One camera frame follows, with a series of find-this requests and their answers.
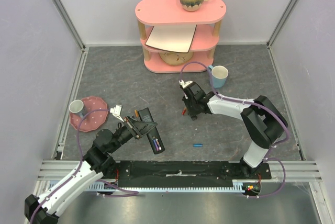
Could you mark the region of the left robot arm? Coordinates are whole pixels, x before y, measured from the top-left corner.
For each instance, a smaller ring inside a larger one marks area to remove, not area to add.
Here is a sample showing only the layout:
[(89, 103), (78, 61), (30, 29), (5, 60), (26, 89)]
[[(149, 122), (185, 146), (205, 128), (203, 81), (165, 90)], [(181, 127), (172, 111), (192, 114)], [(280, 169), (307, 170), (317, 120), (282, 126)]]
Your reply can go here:
[(156, 122), (137, 121), (125, 117), (115, 132), (100, 130), (91, 148), (79, 164), (62, 180), (45, 193), (29, 195), (25, 199), (24, 214), (30, 223), (57, 223), (70, 202), (93, 182), (111, 178), (115, 174), (116, 161), (111, 154), (132, 138), (139, 139), (157, 126)]

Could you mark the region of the blue purple battery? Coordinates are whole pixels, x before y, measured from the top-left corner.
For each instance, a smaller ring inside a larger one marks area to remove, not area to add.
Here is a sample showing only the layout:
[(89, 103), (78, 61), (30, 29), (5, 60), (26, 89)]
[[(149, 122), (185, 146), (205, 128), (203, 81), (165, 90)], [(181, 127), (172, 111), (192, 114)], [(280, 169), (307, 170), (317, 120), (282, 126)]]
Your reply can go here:
[(156, 142), (158, 149), (162, 150), (162, 147), (160, 146), (159, 140), (157, 138), (155, 139), (155, 142)]

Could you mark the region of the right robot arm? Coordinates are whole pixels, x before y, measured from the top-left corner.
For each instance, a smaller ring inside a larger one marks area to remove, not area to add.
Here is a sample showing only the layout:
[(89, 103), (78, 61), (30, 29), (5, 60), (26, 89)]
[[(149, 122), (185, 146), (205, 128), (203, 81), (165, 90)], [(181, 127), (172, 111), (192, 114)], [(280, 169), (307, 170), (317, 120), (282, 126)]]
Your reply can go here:
[(239, 163), (239, 170), (244, 178), (250, 179), (258, 174), (259, 166), (282, 134), (289, 137), (286, 119), (265, 96), (238, 99), (215, 91), (205, 93), (193, 81), (180, 80), (179, 85), (184, 93), (182, 100), (193, 120), (203, 113), (224, 115), (244, 122), (252, 140)]

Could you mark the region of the black remote control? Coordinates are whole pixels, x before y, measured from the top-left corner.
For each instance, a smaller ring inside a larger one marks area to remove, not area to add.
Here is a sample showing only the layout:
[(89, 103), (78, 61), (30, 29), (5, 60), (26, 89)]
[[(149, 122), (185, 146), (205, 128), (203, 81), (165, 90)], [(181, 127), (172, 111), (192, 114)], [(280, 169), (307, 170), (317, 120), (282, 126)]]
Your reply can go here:
[[(142, 109), (142, 110), (139, 110), (138, 111), (138, 114), (139, 114), (139, 118), (141, 121), (144, 121), (144, 122), (154, 122), (153, 120), (153, 117), (150, 113), (150, 110), (149, 108), (145, 108), (145, 109)], [(147, 133), (147, 138), (150, 142), (150, 146), (152, 148), (152, 151), (154, 154), (160, 154), (162, 153), (163, 151), (165, 151), (165, 147), (164, 147), (164, 144), (162, 142), (162, 139), (159, 135), (159, 132), (157, 130), (157, 127), (155, 126), (154, 128), (152, 128), (148, 133)], [(152, 138), (157, 138), (159, 140), (159, 143), (160, 143), (160, 146), (162, 147), (162, 150), (159, 150), (157, 151), (153, 142), (152, 142)]]

